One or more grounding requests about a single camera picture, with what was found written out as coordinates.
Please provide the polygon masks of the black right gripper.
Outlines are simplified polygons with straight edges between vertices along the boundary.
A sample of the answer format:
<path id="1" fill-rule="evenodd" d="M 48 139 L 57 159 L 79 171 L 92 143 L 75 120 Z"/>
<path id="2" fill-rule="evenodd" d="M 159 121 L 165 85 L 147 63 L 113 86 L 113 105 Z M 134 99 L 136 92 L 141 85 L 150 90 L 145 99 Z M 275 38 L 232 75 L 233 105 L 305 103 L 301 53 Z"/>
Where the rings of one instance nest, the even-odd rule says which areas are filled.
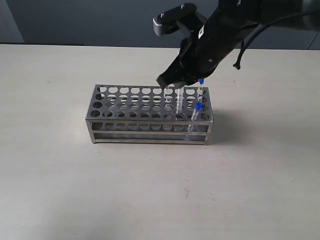
<path id="1" fill-rule="evenodd" d="M 245 16 L 227 15 L 215 10 L 205 24 L 191 35 L 188 44 L 161 73 L 156 82 L 160 88 L 174 85 L 183 88 L 210 76 L 219 63 L 250 33 Z"/>

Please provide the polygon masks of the dark grey Piper robot arm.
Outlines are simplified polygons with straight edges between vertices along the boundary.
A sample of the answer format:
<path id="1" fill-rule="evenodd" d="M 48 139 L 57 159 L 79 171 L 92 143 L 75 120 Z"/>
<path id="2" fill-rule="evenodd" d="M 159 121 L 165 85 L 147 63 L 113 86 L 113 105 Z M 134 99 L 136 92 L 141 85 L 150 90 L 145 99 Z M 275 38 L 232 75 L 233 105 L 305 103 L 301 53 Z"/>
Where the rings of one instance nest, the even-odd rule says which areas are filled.
<path id="1" fill-rule="evenodd" d="M 190 86 L 209 77 L 237 45 L 240 52 L 234 63 L 241 67 L 245 50 L 269 27 L 301 31 L 320 30 L 318 0 L 220 0 L 209 18 L 198 13 L 193 3 L 183 3 L 153 18 L 157 36 L 183 31 L 177 57 L 160 74 L 161 89 Z"/>

